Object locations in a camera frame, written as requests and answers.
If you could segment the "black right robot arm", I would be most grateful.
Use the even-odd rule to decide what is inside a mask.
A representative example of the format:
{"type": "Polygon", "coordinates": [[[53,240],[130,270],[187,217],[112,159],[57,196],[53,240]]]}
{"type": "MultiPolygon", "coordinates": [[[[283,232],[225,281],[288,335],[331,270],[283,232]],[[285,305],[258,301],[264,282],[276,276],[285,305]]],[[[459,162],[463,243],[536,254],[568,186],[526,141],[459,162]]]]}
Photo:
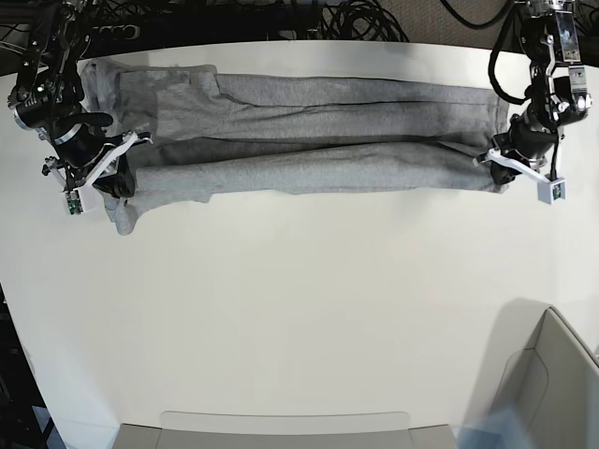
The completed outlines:
{"type": "Polygon", "coordinates": [[[54,149],[42,173],[56,177],[67,199],[81,199],[85,187],[129,198],[135,181],[125,155],[151,136],[109,137],[112,117],[83,105],[78,62],[91,42],[94,13],[93,1],[2,2],[2,25],[23,26],[27,35],[7,103],[21,128],[36,131],[54,149]]]}

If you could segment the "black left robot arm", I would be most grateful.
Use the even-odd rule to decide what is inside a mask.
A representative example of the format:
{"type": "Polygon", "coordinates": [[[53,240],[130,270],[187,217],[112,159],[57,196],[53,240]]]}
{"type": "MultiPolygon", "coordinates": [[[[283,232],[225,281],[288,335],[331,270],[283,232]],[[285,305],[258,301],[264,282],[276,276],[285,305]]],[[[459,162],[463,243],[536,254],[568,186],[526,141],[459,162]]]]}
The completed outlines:
{"type": "Polygon", "coordinates": [[[489,57],[490,85],[505,102],[526,107],[512,116],[509,129],[494,136],[492,147],[475,161],[490,165],[497,185],[506,185],[524,174],[540,181],[556,181],[563,129],[584,120],[592,107],[573,3],[507,1],[495,17],[483,23],[467,21],[447,1],[442,5],[470,29],[504,22],[489,57]],[[496,77],[500,51],[515,22],[519,23],[519,44],[530,60],[530,84],[523,97],[508,94],[496,77]]]}

